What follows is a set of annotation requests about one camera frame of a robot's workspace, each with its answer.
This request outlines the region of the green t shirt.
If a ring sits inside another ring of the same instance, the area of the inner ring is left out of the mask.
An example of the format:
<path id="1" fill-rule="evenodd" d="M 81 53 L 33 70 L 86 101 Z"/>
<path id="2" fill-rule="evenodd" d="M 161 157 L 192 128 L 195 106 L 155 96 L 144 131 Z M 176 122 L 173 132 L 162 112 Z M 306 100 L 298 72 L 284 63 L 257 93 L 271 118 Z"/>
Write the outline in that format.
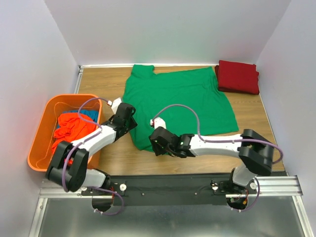
<path id="1" fill-rule="evenodd" d="M 149 136 L 150 120 L 165 109 L 160 117 L 176 135 L 197 133 L 217 135 L 239 130 L 231 104 L 218 90 L 218 81 L 211 67 L 171 73 L 154 72 L 153 66 L 134 65 L 125 84 L 123 102 L 136 112 L 137 127 L 130 132 L 135 147 L 152 151 Z"/>

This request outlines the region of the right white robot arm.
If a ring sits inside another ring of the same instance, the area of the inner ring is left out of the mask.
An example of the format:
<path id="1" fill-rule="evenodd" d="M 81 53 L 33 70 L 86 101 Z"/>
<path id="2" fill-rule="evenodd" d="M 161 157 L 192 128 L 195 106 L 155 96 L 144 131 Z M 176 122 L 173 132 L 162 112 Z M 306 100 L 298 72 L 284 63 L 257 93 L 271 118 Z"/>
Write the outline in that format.
<path id="1" fill-rule="evenodd" d="M 234 194 L 243 190 L 256 176 L 270 176 L 273 166 L 274 144 L 252 129 L 242 134 L 208 137 L 197 134 L 177 136 L 163 127 L 149 136 L 156 156 L 169 154 L 179 158 L 218 155 L 239 158 L 242 164 L 233 169 L 227 181 Z"/>

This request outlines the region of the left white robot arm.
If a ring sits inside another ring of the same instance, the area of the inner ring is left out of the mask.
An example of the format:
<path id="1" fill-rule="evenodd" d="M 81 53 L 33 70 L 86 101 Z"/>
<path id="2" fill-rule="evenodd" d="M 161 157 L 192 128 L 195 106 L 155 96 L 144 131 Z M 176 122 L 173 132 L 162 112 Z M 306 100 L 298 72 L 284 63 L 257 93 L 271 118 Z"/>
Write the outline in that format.
<path id="1" fill-rule="evenodd" d="M 99 195 L 106 194 L 111 183 L 110 175 L 88 168 L 88 160 L 137 126 L 133 118 L 135 112 L 132 105 L 120 103 L 115 114 L 94 132 L 72 142 L 60 142 L 47 168 L 46 179 L 60 185 L 66 192 L 93 188 Z"/>

